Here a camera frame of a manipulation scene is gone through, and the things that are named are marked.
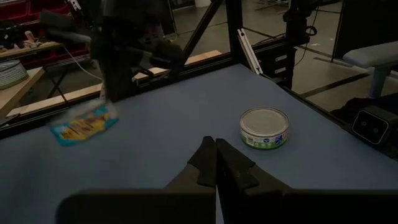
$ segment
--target metal frame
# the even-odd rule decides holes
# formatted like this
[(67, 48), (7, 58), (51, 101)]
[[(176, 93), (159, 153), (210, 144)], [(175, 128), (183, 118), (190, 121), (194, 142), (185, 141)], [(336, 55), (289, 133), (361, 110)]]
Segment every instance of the metal frame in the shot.
[[(208, 8), (205, 16), (200, 21), (198, 27), (196, 28), (194, 34), (191, 36), (187, 46), (185, 47), (185, 59), (187, 59), (195, 48), (196, 44), (200, 40), (200, 37), (203, 35), (206, 30), (208, 24), (211, 19), (217, 12), (217, 9), (221, 5), (223, 0), (213, 0), (211, 6)], [(226, 9), (227, 9), (227, 17), (228, 17), (228, 30), (229, 30), (229, 44), (231, 47), (230, 53), (226, 53), (223, 55), (219, 55), (217, 57), (209, 58), (206, 60), (202, 60), (196, 63), (192, 63), (190, 65), (181, 66), (178, 68), (171, 69), (169, 72), (163, 72), (153, 78), (147, 78), (145, 80), (140, 80), (138, 92), (134, 95), (139, 95), (141, 93), (145, 93), (147, 91), (151, 91), (157, 88), (161, 88), (163, 86), (167, 86), (173, 83), (180, 82), (182, 80), (186, 80), (189, 78), (197, 77), (199, 75), (203, 75), (221, 68), (225, 68), (228, 66), (235, 65), (237, 63), (244, 64), (248, 67), (248, 62), (246, 60), (245, 54), (242, 50), (241, 44), (239, 42), (238, 37), (238, 29), (243, 28), (243, 17), (242, 17), (242, 3), (241, 0), (227, 0), (226, 1)], [(264, 42), (262, 44), (257, 44), (253, 46), (253, 51), (256, 54), (259, 54), (268, 50), (286, 50), (291, 49), (292, 47), (305, 44), (305, 40), (302, 42), (288, 41), (285, 37), (281, 37), (278, 39), (270, 40)], [(289, 89), (284, 88), (287, 93), (311, 107), (315, 111), (321, 113), (326, 118), (335, 122), (341, 127), (344, 127), (345, 124), (342, 121), (333, 117), (330, 113), (322, 110), (317, 107), (313, 103), (307, 101), (300, 97), (300, 95), (292, 92)], [(45, 110), (37, 111), (31, 114), (26, 114), (24, 116), (20, 116), (14, 118), (8, 126), (0, 128), (0, 139), (13, 136), (15, 134), (19, 134), (34, 128), (41, 127), (45, 125), (51, 117), (54, 115), (58, 115), (65, 110), (67, 110), (70, 106), (76, 105), (78, 103), (92, 100), (94, 98), (98, 98), (100, 93), (95, 93), (92, 95), (84, 96), (78, 100), (69, 101), (68, 104), (59, 105), (53, 108), (48, 108)]]
[(256, 53), (254, 53), (244, 29), (238, 29), (238, 37), (251, 70), (257, 75), (263, 75), (262, 68), (257, 59)]

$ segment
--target workbench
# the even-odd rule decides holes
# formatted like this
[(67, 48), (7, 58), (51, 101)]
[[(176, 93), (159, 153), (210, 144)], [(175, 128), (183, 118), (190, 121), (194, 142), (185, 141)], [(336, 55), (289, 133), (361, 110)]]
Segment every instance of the workbench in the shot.
[(27, 47), (27, 46), (25, 46), (23, 49), (15, 47), (14, 49), (6, 50), (5, 52), (0, 53), (0, 60), (17, 58), (17, 57), (21, 57), (24, 55), (30, 55), (30, 54), (34, 54), (37, 52), (41, 52), (43, 50), (56, 49), (61, 46), (62, 46), (62, 44), (57, 43), (57, 42), (46, 42), (46, 43), (41, 44), (38, 47), (32, 47), (32, 48)]
[(28, 78), (10, 88), (0, 90), (0, 120), (15, 107), (18, 101), (32, 88), (44, 74), (42, 67), (27, 71)]
[[(53, 224), (58, 204), (92, 188), (161, 189), (204, 136), (224, 138), (295, 189), (398, 189), (398, 163), (365, 145), (243, 65), (115, 104), (120, 121), (73, 147), (44, 126), (0, 140), (0, 222)], [(271, 106), (290, 119), (287, 142), (259, 151), (239, 137), (239, 117)], [(217, 223), (222, 223), (220, 203)]]

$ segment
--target blue and white label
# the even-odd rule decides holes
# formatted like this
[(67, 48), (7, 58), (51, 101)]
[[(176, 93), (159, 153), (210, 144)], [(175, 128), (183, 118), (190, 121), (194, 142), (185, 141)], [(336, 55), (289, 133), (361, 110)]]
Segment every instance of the blue and white label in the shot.
[(283, 135), (280, 135), (280, 136), (276, 137), (275, 138), (275, 145), (279, 145), (280, 143), (282, 143), (283, 139), (284, 139)]

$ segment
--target can label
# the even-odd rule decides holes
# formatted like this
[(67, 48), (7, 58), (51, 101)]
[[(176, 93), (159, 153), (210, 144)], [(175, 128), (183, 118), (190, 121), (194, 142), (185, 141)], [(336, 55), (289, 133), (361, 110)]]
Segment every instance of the can label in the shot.
[(249, 146), (254, 147), (256, 149), (275, 149), (283, 143), (286, 142), (287, 139), (287, 131), (270, 138), (262, 138), (256, 137), (251, 134), (248, 134), (244, 131), (241, 131), (242, 140)]

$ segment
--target can lid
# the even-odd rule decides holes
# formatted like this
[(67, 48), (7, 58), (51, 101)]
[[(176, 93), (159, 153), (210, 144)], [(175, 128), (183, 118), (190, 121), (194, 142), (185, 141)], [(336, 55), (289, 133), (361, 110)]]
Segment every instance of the can lid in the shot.
[(286, 114), (275, 108), (253, 108), (246, 111), (240, 121), (243, 131), (258, 137), (273, 137), (289, 128)]

